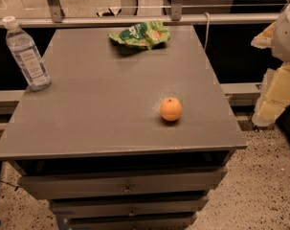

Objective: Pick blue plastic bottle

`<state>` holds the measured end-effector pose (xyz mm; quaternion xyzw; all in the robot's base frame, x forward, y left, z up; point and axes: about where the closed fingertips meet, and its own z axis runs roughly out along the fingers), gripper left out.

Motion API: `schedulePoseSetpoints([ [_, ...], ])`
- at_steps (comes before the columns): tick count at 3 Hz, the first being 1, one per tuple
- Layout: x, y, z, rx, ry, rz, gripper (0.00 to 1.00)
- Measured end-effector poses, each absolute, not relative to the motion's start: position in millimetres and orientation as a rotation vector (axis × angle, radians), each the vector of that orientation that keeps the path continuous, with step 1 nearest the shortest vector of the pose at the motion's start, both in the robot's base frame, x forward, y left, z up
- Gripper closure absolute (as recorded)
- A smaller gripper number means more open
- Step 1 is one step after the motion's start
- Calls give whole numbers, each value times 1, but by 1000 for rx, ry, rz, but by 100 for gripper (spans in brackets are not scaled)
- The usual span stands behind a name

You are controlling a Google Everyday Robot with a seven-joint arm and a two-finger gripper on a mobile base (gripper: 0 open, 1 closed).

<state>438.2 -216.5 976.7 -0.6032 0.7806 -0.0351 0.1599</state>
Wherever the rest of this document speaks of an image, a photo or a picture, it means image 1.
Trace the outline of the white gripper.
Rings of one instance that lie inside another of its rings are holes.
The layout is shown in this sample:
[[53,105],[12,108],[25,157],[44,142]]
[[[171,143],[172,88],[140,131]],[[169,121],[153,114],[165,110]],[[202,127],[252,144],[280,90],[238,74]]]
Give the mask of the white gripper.
[[277,70],[266,71],[252,116],[255,126],[267,127],[290,105],[290,3],[276,23],[273,22],[255,36],[251,45],[258,49],[272,47],[272,55],[284,61]]

